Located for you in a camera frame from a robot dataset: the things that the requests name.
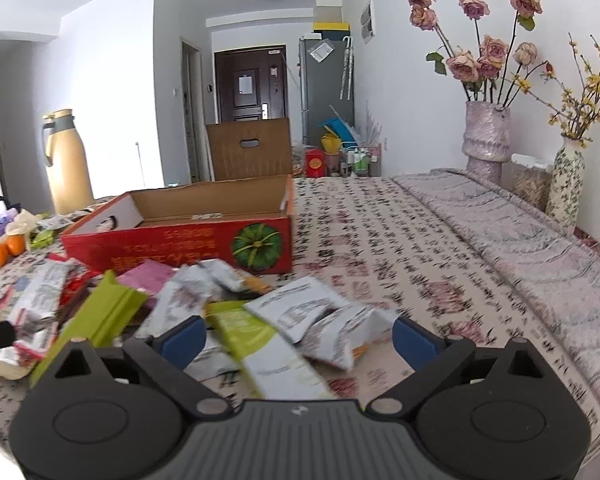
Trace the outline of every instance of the gray refrigerator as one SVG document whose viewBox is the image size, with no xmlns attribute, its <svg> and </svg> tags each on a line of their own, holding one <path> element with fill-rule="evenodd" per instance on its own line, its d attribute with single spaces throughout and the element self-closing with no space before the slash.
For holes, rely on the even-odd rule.
<svg viewBox="0 0 600 480">
<path fill-rule="evenodd" d="M 344 121 L 354 126 L 353 88 L 351 99 L 348 100 L 348 83 L 345 85 L 343 98 L 340 99 L 346 44 L 344 41 L 332 41 L 333 52 L 321 62 L 317 62 L 309 50 L 321 42 L 322 40 L 300 39 L 302 141 L 304 144 L 320 149 L 322 148 L 320 140 L 326 133 L 320 124 L 336 117 L 329 105 L 338 111 Z"/>
</svg>

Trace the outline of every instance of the red box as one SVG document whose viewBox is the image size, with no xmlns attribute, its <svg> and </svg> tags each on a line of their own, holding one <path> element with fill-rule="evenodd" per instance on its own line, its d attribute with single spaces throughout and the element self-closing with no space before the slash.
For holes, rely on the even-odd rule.
<svg viewBox="0 0 600 480">
<path fill-rule="evenodd" d="M 207 258 L 253 274 L 291 272 L 293 202 L 289 175 L 131 191 L 61 240 L 68 256 L 100 272 L 146 259 L 179 267 Z"/>
</svg>

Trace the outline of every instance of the white logo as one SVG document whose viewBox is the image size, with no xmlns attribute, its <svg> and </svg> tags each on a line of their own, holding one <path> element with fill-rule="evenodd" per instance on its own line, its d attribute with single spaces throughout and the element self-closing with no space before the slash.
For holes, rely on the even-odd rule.
<svg viewBox="0 0 600 480">
<path fill-rule="evenodd" d="M 291 413 L 293 413 L 294 415 L 297 416 L 302 416 L 303 413 L 306 413 L 309 411 L 309 408 L 306 406 L 298 406 L 297 408 L 294 408 L 291 410 Z"/>
</svg>

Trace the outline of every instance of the pink package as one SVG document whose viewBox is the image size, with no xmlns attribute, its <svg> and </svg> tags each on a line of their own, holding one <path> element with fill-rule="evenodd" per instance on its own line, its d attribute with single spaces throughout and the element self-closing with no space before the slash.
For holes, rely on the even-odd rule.
<svg viewBox="0 0 600 480">
<path fill-rule="evenodd" d="M 149 296 L 155 296 L 173 277 L 176 270 L 168 265 L 147 260 L 124 274 L 120 274 L 118 283 L 135 288 Z"/>
</svg>

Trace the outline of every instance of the yellow thermos jug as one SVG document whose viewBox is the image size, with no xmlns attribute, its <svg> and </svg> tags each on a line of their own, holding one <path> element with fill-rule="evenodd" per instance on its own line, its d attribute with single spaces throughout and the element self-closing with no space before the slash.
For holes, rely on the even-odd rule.
<svg viewBox="0 0 600 480">
<path fill-rule="evenodd" d="M 93 204 L 84 145 L 75 129 L 72 110 L 43 117 L 46 176 L 56 214 L 64 215 Z"/>
</svg>

